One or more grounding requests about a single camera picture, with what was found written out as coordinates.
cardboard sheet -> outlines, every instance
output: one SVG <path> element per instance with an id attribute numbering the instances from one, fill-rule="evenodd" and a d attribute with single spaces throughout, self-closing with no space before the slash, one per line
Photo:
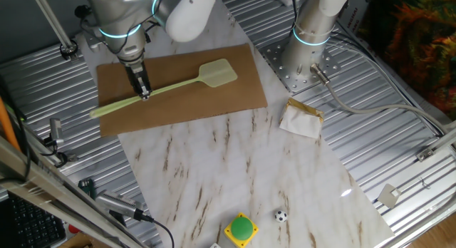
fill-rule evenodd
<path id="1" fill-rule="evenodd" d="M 266 97 L 248 44 L 145 60 L 152 89 L 196 78 L 204 63 L 225 58 L 238 79 L 217 88 L 192 83 L 136 102 L 100 118 L 102 136 L 267 107 Z M 107 105 L 135 95 L 124 66 L 101 65 L 98 102 Z"/>

soccer ball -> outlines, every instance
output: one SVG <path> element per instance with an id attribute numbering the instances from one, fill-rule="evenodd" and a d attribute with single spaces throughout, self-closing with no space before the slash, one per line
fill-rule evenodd
<path id="1" fill-rule="evenodd" d="M 275 218 L 276 218 L 277 222 L 280 222 L 280 223 L 285 222 L 287 219 L 286 212 L 284 212 L 284 211 L 276 212 Z"/>

marble surface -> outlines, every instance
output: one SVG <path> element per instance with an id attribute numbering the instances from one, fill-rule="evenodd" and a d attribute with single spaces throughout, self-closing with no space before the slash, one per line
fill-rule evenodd
<path id="1" fill-rule="evenodd" d="M 250 43 L 220 1 L 192 42 L 174 43 L 161 29 L 150 35 L 148 58 Z M 259 227 L 247 247 L 374 247 L 392 237 L 325 140 L 279 129 L 289 94 L 250 46 L 267 108 L 119 135 L 151 215 L 176 247 L 234 247 L 223 229 L 239 212 Z M 116 62 L 105 49 L 82 49 L 93 74 Z M 276 222 L 276 210 L 288 212 L 288 221 Z"/>

colorful fabric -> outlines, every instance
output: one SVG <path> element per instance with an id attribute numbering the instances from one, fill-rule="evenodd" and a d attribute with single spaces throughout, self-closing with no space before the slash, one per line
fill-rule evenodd
<path id="1" fill-rule="evenodd" d="M 359 34 L 408 85 L 456 120 L 456 0 L 372 0 Z"/>

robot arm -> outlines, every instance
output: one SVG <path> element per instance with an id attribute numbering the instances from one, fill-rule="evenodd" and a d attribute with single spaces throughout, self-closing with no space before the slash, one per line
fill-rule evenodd
<path id="1" fill-rule="evenodd" d="M 125 66 L 143 99 L 152 89 L 144 65 L 144 21 L 154 18 L 177 42 L 191 41 L 206 26 L 215 0 L 88 0 L 105 43 Z"/>

